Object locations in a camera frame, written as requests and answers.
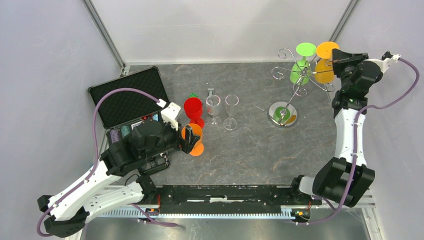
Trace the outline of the orange plastic wine glass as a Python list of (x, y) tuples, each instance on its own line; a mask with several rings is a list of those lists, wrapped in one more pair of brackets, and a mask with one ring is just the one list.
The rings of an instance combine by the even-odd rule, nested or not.
[(204, 152), (203, 130), (195, 123), (189, 123), (181, 129), (182, 149), (194, 157)]

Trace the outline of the yellow plastic wine glass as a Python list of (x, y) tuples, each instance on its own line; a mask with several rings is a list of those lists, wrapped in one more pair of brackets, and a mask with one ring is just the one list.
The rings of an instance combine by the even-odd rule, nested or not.
[(319, 61), (315, 66), (315, 80), (320, 84), (328, 84), (333, 81), (335, 74), (331, 63), (333, 49), (339, 49), (339, 45), (333, 41), (326, 41), (316, 47), (316, 55)]

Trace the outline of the red plastic wine glass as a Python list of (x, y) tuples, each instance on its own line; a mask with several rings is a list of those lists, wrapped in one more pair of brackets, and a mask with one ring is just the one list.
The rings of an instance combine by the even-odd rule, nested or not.
[(190, 119), (190, 124), (197, 124), (202, 129), (205, 126), (205, 122), (202, 118), (203, 115), (203, 104), (202, 101), (197, 97), (189, 97), (183, 104), (183, 109), (186, 116)]

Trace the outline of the green plastic wine glass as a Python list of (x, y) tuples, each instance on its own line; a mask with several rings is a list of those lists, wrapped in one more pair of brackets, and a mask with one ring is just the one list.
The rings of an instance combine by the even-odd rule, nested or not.
[(290, 81), (293, 84), (305, 85), (312, 74), (307, 57), (311, 57), (316, 53), (316, 46), (310, 42), (302, 42), (296, 46), (295, 50), (302, 58), (297, 60), (293, 65), (290, 73)]

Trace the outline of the clear wine glass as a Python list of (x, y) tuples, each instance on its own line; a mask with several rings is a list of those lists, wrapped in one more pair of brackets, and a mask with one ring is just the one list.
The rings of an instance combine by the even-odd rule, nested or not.
[(208, 123), (217, 126), (220, 123), (218, 114), (220, 113), (221, 99), (218, 95), (212, 94), (206, 98), (206, 108), (209, 114)]
[(239, 98), (237, 95), (230, 94), (225, 97), (225, 110), (228, 117), (223, 122), (223, 127), (228, 131), (233, 131), (237, 127), (237, 121), (234, 115), (239, 106)]

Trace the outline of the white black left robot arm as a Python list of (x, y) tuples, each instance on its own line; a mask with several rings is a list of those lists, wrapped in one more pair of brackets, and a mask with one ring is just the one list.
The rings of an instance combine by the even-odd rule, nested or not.
[(143, 201), (153, 203), (157, 187), (151, 174), (168, 168), (167, 151), (201, 151), (203, 130), (195, 124), (173, 127), (147, 120), (109, 145), (95, 164), (72, 185), (56, 195), (42, 195), (37, 203), (42, 237), (66, 238), (108, 210)]

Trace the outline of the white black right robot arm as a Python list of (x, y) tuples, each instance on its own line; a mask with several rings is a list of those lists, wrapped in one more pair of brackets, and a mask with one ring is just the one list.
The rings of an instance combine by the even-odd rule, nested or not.
[(398, 57), (386, 52), (382, 59), (367, 53), (348, 53), (333, 49), (333, 73), (341, 88), (332, 100), (336, 124), (334, 157), (315, 177), (299, 175), (289, 189), (289, 199), (302, 204), (309, 196), (322, 197), (340, 205), (354, 207), (375, 179), (375, 171), (367, 167), (363, 153), (363, 125), (371, 86), (378, 83)]

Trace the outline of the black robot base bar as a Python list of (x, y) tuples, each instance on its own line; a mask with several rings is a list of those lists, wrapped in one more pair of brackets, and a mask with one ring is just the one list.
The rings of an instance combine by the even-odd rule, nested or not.
[(288, 185), (159, 185), (140, 204), (157, 204), (161, 214), (278, 214), (322, 201)]

